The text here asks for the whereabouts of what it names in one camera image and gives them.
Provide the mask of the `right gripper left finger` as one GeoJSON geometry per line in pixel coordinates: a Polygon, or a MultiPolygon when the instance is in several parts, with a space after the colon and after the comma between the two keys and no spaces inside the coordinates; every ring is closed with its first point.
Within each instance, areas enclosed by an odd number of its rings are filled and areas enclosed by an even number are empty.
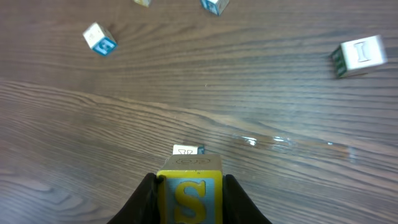
{"type": "Polygon", "coordinates": [[[107,224],[159,224],[158,186],[156,175],[148,173],[107,224]]]}

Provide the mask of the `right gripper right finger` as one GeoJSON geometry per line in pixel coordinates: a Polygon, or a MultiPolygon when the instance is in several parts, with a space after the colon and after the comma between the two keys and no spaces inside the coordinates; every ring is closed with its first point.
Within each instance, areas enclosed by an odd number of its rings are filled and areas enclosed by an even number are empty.
{"type": "Polygon", "coordinates": [[[272,224],[231,174],[223,177],[223,224],[272,224]]]}

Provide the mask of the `yellow wooden block S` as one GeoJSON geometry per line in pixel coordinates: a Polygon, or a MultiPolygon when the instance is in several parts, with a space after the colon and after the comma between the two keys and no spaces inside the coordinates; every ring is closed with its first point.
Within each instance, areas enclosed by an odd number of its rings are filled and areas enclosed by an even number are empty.
{"type": "Polygon", "coordinates": [[[157,172],[161,224],[222,224],[223,172],[217,154],[172,155],[157,172]]]}

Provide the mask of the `wooden block yellow side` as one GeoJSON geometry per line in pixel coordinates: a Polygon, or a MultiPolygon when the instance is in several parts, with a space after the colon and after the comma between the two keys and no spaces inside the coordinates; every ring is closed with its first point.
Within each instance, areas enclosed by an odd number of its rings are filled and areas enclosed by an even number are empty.
{"type": "Polygon", "coordinates": [[[152,2],[152,0],[133,0],[133,1],[144,7],[149,7],[152,2]]]}

